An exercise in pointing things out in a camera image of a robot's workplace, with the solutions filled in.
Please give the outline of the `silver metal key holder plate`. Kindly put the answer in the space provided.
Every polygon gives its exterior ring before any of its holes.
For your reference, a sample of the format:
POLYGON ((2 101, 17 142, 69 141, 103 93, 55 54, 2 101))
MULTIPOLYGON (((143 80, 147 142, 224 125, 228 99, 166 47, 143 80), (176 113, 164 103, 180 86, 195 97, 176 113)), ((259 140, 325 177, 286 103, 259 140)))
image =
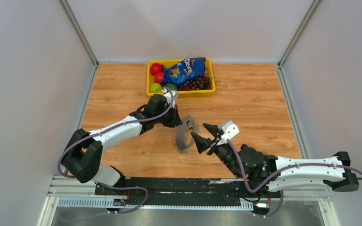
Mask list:
POLYGON ((191 115, 187 115, 181 120, 183 124, 176 128, 174 139, 174 146, 180 153, 186 148, 190 149, 195 144, 190 133, 198 133, 198 125, 191 115))

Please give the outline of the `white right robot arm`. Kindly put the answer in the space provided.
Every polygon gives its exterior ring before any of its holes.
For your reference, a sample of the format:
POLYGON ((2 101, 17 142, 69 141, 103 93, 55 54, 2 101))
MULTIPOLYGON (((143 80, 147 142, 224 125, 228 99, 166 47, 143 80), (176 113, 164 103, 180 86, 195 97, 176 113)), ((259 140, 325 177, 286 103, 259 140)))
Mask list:
POLYGON ((244 180, 247 191, 255 196, 306 186, 329 186, 334 192, 359 189, 362 177, 357 176, 359 170, 350 166, 347 152, 322 159, 293 159, 267 155, 246 144, 237 150, 231 139, 239 133, 239 128, 233 121, 203 126, 213 138, 192 132, 198 152, 215 154, 234 177, 244 180))

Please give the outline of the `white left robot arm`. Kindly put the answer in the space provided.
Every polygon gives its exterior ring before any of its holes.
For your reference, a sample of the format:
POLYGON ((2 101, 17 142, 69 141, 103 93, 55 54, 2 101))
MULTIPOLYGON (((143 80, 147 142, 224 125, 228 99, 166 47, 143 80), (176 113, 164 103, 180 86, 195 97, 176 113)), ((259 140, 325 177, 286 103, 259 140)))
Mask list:
POLYGON ((115 167, 101 164, 102 154, 116 144, 137 137, 162 124, 168 128, 182 125, 175 103, 177 91, 154 94, 147 104, 130 113, 123 120, 107 127, 92 130, 76 130, 58 160, 58 169, 64 167, 70 178, 80 183, 93 181, 107 186, 114 195, 125 190, 125 176, 115 167))

